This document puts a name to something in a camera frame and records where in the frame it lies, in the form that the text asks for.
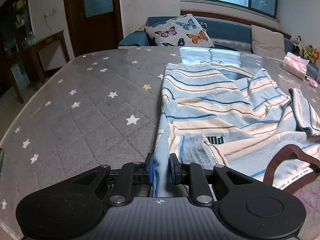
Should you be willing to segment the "blue striped knit garment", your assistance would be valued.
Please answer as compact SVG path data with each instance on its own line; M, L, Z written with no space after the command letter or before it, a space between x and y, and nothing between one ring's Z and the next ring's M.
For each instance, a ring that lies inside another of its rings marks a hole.
M153 196L171 197L169 155L257 180L286 145L319 158L319 116L298 88L283 92L267 70L232 80L211 64L168 64L153 161Z

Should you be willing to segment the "butterfly print pillow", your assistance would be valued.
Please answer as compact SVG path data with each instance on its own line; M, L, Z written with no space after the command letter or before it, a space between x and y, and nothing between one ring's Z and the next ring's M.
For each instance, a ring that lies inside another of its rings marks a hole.
M145 31L157 46L214 48L207 32L192 14L157 22Z

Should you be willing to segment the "dark wooden door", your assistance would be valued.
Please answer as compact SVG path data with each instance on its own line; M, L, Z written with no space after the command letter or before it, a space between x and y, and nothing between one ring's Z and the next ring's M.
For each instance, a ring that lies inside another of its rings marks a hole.
M123 39L120 0L63 0L74 56L116 49Z

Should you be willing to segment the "blue sofa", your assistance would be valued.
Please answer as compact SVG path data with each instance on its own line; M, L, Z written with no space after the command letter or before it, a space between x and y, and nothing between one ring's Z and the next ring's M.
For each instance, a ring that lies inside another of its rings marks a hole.
M252 52L251 28L249 25L214 18L197 17L196 19L200 24L206 26L205 30L212 39L215 48ZM154 45L155 42L148 37L144 30L130 33L119 43L121 47Z

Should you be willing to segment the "beige cushion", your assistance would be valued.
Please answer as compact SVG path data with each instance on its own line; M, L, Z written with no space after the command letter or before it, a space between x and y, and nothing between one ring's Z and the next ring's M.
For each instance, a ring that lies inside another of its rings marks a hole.
M284 35L251 25L251 48L255 54L284 52Z

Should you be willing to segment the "pink tissue pack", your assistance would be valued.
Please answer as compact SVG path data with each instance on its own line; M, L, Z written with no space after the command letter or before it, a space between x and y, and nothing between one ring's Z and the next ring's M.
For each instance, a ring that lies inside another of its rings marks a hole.
M304 80L308 63L309 60L303 59L300 56L296 56L291 52L287 52L286 56L284 57L282 67L301 80Z

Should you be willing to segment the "pink hair scrunchie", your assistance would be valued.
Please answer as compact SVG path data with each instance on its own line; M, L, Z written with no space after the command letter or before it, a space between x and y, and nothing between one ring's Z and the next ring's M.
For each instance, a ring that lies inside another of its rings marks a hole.
M310 86L311 87L314 87L314 88L317 88L318 87L318 83L316 80L310 78L310 77L307 77L306 80L309 82Z

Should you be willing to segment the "panda plush toy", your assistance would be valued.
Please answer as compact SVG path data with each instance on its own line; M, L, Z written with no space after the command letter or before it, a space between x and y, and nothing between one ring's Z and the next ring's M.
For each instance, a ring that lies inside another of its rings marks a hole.
M291 39L292 41L292 52L294 54L300 53L300 47L301 47L301 37L299 35L296 35L294 38Z

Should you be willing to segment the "colourful plush toys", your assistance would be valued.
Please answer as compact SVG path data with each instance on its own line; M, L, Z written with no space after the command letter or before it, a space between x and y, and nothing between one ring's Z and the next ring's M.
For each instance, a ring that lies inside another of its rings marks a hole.
M301 56L302 58L309 60L312 64L315 64L319 58L319 50L313 48L313 45L307 45L302 48Z

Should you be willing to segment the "dark display cabinet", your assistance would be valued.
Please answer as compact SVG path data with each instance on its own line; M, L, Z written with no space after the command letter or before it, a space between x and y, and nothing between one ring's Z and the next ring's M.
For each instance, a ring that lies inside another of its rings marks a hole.
M20 88L36 82L37 76L27 39L32 36L28 0L6 0L1 5L1 57L18 101L23 102Z

